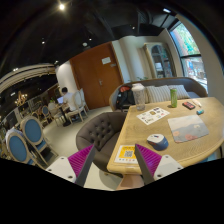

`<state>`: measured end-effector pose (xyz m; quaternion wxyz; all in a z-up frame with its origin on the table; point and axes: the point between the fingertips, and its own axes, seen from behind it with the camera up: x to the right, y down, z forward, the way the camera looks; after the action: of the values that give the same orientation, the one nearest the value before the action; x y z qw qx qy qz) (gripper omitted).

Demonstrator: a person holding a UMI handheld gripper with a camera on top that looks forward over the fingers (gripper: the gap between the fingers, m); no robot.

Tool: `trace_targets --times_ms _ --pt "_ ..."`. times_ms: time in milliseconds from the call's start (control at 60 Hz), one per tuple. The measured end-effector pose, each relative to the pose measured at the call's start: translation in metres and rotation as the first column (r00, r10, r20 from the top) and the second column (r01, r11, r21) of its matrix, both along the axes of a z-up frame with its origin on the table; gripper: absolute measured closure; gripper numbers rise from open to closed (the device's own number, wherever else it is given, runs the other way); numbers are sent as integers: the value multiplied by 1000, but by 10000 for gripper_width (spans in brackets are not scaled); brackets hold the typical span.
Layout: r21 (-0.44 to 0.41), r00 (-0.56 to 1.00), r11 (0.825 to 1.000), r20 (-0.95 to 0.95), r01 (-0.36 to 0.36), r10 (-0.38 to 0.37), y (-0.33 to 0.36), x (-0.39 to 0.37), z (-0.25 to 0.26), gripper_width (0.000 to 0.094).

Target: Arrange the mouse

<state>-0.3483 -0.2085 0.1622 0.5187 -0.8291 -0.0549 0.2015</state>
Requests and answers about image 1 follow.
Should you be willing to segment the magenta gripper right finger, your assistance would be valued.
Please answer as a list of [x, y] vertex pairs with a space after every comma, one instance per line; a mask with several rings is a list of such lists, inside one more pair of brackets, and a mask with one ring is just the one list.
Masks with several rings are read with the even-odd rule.
[[170, 155], [161, 156], [138, 144], [135, 145], [135, 156], [145, 185], [182, 169], [182, 166]]

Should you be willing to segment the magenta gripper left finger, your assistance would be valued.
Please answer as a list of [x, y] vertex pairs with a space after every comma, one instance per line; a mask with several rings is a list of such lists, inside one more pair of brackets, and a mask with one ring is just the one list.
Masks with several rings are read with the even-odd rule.
[[95, 151], [95, 146], [90, 145], [69, 157], [61, 156], [47, 168], [47, 171], [83, 187], [93, 162]]

